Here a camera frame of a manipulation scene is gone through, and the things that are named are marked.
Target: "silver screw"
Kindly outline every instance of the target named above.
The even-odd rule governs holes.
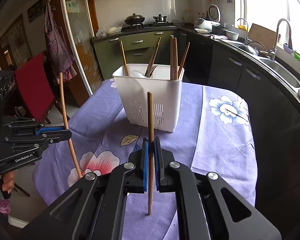
[[[96,175],[93,172],[89,172],[84,177],[86,180],[94,180],[96,178]]]
[[[131,170],[131,169],[133,169],[134,164],[133,164],[133,163],[125,163],[123,166],[124,166],[127,170]]]
[[[180,163],[178,163],[178,162],[170,162],[169,165],[170,165],[170,167],[175,168],[175,169],[180,167]]]
[[[216,174],[215,172],[209,172],[208,177],[209,177],[209,179],[215,180],[218,178],[218,174]]]

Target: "human hand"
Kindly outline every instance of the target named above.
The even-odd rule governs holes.
[[[10,194],[12,189],[14,188],[14,173],[13,173],[13,171],[2,175],[2,180],[3,180],[2,190],[7,191]]]

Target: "white plastic basket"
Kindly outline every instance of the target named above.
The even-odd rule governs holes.
[[[184,69],[178,80],[169,80],[169,65],[158,65],[151,78],[133,77],[131,73],[133,70],[145,73],[147,64],[127,64],[127,68],[129,76],[124,76],[123,66],[112,76],[130,123],[148,127],[147,92],[152,92],[154,128],[173,132],[179,118]]]

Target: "wooden cutting board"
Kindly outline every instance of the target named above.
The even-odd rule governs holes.
[[[269,50],[273,48],[275,32],[253,23],[249,30],[248,37],[252,41],[258,41],[262,43],[266,47],[266,49]]]

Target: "purple tablecloth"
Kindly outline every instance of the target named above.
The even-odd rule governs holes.
[[[257,163],[248,107],[228,90],[182,84],[178,125],[173,133],[155,130],[161,146],[197,173],[216,171],[252,205]],[[106,81],[70,119],[72,141],[82,173],[105,174],[140,149],[147,128],[130,124],[115,82]],[[33,173],[37,191],[49,205],[77,180],[68,143],[52,144]],[[147,193],[127,198],[122,239],[176,239],[174,193],[154,192],[147,216]]]

